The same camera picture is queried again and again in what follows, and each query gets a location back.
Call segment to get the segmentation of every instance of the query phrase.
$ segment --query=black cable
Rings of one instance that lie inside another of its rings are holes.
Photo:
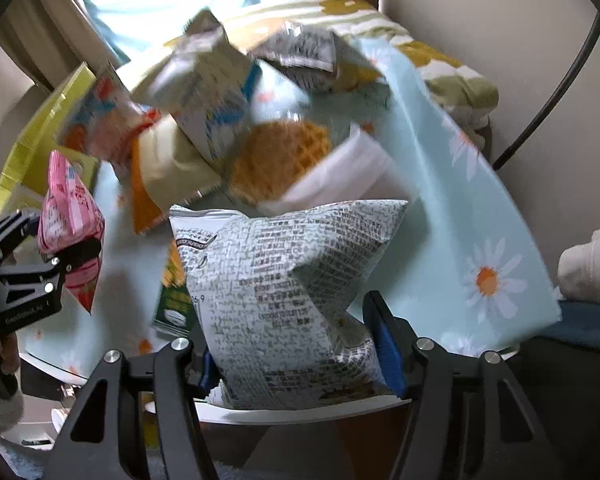
[[[600,37],[600,13],[596,14],[595,20],[593,20],[593,25],[591,25],[591,30],[589,31],[589,35],[585,40],[582,48],[580,49],[578,56],[573,61],[573,64],[569,68],[569,71],[564,76],[563,80],[560,81],[558,88],[555,89],[554,93],[549,100],[544,104],[538,114],[533,118],[533,120],[529,123],[529,125],[523,130],[523,132],[518,136],[516,140],[506,149],[502,154],[498,157],[498,159],[493,163],[493,169],[498,171],[502,166],[504,166],[509,159],[516,153],[517,150],[525,143],[525,141],[531,137],[532,133],[538,129],[538,126],[544,121],[551,113],[551,111],[555,108],[555,105],[558,104],[560,99],[564,93],[569,89],[573,81],[577,78],[580,70],[589,59],[591,51],[593,47],[596,46],[598,42],[598,38]]]

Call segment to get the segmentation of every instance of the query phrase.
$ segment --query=human hand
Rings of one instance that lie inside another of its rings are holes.
[[[11,375],[20,368],[20,355],[18,354],[18,338],[9,334],[0,339],[0,357],[2,357],[2,373]]]

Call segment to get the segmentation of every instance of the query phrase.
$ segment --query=waffle cookie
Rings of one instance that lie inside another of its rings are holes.
[[[253,203],[276,200],[330,151],[325,126],[307,120],[258,124],[232,164],[231,191]]]

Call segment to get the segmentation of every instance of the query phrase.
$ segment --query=pink snack bag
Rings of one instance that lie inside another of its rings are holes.
[[[58,151],[49,157],[48,184],[38,227],[40,253],[54,254],[89,237],[102,240],[102,213],[74,167]],[[101,266],[102,254],[69,272],[64,280],[64,286],[89,313]]]

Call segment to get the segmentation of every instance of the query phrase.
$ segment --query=silver screw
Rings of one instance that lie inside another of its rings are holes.
[[[120,359],[120,357],[122,357],[122,354],[119,350],[109,350],[106,354],[104,354],[104,360],[109,364],[115,363]]]
[[[179,337],[171,341],[171,348],[174,350],[184,350],[189,346],[189,340],[186,337]]]
[[[421,337],[416,341],[416,346],[420,349],[420,350],[433,350],[434,344],[433,341],[431,339],[429,339],[428,337]]]
[[[484,359],[489,364],[496,365],[501,361],[502,358],[500,357],[500,354],[498,354],[497,352],[488,351],[484,355]]]

